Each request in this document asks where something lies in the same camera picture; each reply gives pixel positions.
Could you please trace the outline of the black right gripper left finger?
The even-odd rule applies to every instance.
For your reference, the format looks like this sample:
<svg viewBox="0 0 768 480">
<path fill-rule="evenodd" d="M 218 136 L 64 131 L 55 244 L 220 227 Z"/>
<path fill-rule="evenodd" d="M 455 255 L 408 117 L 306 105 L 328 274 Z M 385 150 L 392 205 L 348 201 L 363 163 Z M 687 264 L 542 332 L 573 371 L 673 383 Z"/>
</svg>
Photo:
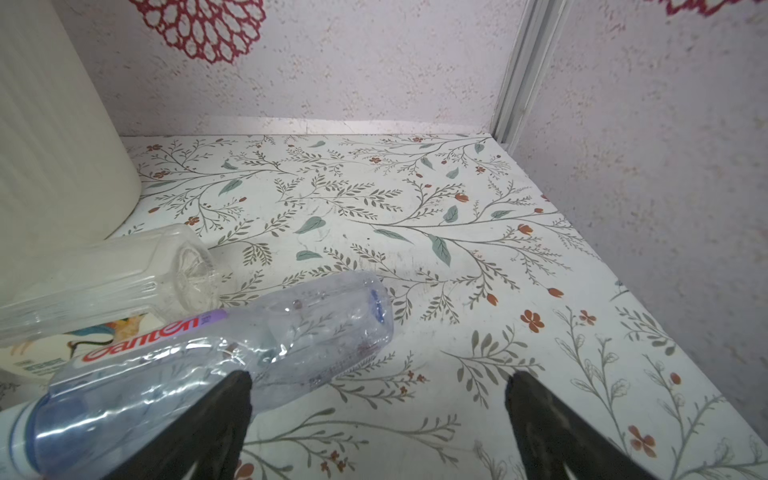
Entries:
<svg viewBox="0 0 768 480">
<path fill-rule="evenodd" d="M 109 479 L 232 479 L 251 418 L 252 380 L 230 373 Z"/>
</svg>

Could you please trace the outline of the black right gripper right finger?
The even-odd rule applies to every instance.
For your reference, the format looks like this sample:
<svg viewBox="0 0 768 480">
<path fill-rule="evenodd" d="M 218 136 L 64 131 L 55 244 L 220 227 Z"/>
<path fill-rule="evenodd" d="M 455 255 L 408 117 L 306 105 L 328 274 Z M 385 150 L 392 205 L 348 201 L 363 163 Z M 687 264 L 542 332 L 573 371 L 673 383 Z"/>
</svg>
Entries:
<svg viewBox="0 0 768 480">
<path fill-rule="evenodd" d="M 529 479 L 653 477 L 527 372 L 509 378 L 505 407 Z"/>
</svg>

